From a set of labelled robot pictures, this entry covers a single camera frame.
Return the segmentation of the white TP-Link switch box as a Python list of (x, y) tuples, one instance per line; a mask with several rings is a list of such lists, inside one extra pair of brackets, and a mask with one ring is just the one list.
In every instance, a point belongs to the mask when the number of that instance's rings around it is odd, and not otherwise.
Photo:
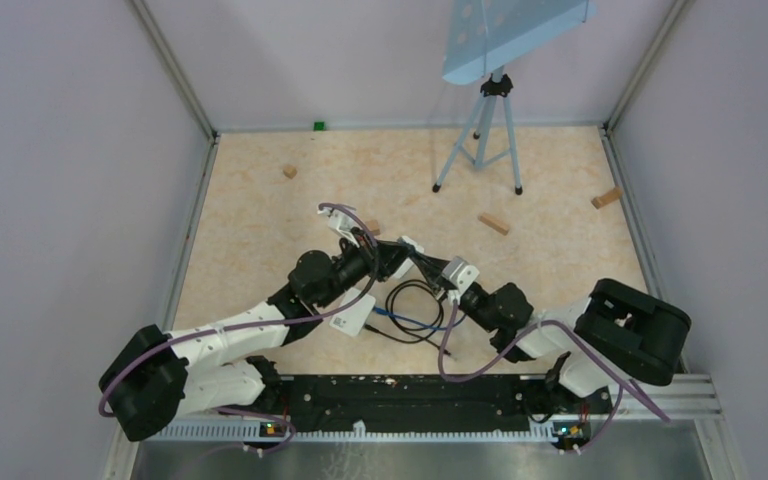
[(350, 288), (337, 307), (338, 312), (329, 319), (329, 326), (350, 337), (357, 337), (373, 312), (376, 299), (370, 294), (361, 294), (357, 288)]

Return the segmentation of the curved wooden block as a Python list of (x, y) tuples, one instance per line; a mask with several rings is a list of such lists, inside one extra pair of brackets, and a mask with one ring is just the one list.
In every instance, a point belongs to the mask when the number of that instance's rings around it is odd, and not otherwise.
[(614, 187), (602, 195), (593, 197), (591, 199), (591, 204), (595, 209), (599, 210), (614, 202), (619, 201), (622, 196), (623, 189), (621, 187)]

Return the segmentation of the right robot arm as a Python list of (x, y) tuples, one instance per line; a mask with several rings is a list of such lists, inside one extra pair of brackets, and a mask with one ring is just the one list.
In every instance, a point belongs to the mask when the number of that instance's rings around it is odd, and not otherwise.
[(598, 280), (589, 294), (565, 307), (536, 311), (512, 282), (485, 290), (477, 268), (460, 257), (411, 259), (457, 315), (490, 333), (505, 360), (560, 360), (556, 378), (546, 385), (549, 404), (560, 412), (574, 411), (611, 384), (669, 385), (692, 326), (680, 308), (611, 278)]

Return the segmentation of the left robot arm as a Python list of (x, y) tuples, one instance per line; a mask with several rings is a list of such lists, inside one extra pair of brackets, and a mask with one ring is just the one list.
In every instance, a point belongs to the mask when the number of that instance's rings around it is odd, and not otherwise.
[(281, 388), (257, 352), (304, 338), (329, 317), (327, 306), (343, 298), (336, 313), (354, 307), (421, 253), (406, 237), (372, 240), (359, 228), (339, 247), (336, 255), (303, 253), (284, 286), (241, 313), (190, 329), (137, 330), (99, 379), (100, 415), (137, 442), (190, 413), (231, 405), (274, 410)]

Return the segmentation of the long white network switch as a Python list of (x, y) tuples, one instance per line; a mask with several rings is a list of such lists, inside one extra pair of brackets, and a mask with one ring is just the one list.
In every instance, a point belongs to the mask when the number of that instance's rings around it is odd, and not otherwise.
[(415, 266), (415, 263), (413, 262), (413, 257), (416, 254), (424, 254), (425, 249), (422, 245), (417, 243), (415, 240), (411, 239), (408, 236), (400, 236), (397, 239), (397, 242), (400, 245), (404, 245), (408, 247), (409, 253), (407, 254), (407, 257), (402, 262), (402, 264), (398, 267), (398, 269), (393, 274), (393, 277), (396, 279), (401, 279), (405, 275), (409, 273), (409, 271)]

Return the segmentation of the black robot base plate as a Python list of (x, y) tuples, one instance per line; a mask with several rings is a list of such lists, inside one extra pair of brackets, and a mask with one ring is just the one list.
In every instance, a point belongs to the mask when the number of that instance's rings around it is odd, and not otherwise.
[(612, 408), (606, 388), (579, 398), (541, 375), (483, 375), (464, 383), (438, 375), (275, 377), (251, 410), (288, 419), (300, 433), (521, 432), (564, 415), (580, 419)]

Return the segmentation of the small wooden cube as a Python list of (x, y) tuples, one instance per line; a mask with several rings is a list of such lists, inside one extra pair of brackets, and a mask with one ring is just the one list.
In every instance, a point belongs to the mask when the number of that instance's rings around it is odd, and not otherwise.
[(379, 236), (381, 234), (381, 226), (377, 220), (368, 220), (365, 224), (373, 236)]

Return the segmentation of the flat wooden plank block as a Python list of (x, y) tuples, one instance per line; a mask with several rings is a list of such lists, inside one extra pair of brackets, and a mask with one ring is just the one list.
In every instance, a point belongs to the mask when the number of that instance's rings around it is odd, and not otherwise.
[(510, 225), (503, 219), (488, 212), (482, 212), (478, 216), (479, 221), (495, 232), (506, 236), (510, 232)]

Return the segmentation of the wooden cube near switch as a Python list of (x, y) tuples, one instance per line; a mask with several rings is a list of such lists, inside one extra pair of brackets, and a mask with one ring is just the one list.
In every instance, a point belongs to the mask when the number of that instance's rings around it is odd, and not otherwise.
[(282, 172), (283, 172), (283, 174), (284, 174), (284, 176), (285, 176), (286, 178), (288, 178), (288, 179), (293, 179), (293, 178), (295, 178), (295, 177), (296, 177), (296, 175), (297, 175), (297, 173), (298, 173), (298, 170), (297, 170), (297, 168), (296, 168), (295, 166), (293, 166), (293, 165), (285, 165), (285, 166), (282, 168)]

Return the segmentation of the light blue tripod stand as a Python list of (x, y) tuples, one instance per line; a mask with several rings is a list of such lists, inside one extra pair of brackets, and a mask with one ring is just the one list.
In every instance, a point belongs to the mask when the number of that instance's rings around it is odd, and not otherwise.
[[(524, 191), (514, 133), (508, 64), (587, 23), (597, 12), (587, 0), (455, 1), (450, 17), (442, 79), (452, 85), (480, 84), (479, 96), (440, 173), (432, 184), (439, 192), (455, 160), (462, 156), (476, 170), (509, 159), (514, 193)], [(508, 146), (489, 157), (487, 144), (500, 103)]]

